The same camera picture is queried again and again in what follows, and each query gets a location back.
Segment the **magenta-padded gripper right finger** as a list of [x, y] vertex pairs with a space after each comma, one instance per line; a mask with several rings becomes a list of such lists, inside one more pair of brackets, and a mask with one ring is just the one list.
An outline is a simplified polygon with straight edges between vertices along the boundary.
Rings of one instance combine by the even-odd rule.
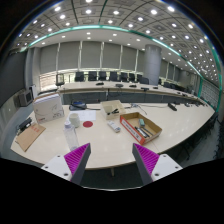
[[182, 167], [169, 155], [158, 155], [157, 153], [136, 143], [133, 144], [132, 154], [136, 160], [144, 185], [164, 178], [182, 169]]

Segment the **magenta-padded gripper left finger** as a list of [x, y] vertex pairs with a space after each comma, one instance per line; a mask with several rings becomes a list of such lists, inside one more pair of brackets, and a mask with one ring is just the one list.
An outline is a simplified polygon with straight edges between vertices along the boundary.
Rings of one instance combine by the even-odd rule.
[[87, 143], [65, 155], [56, 155], [42, 169], [79, 185], [90, 154], [91, 145]]

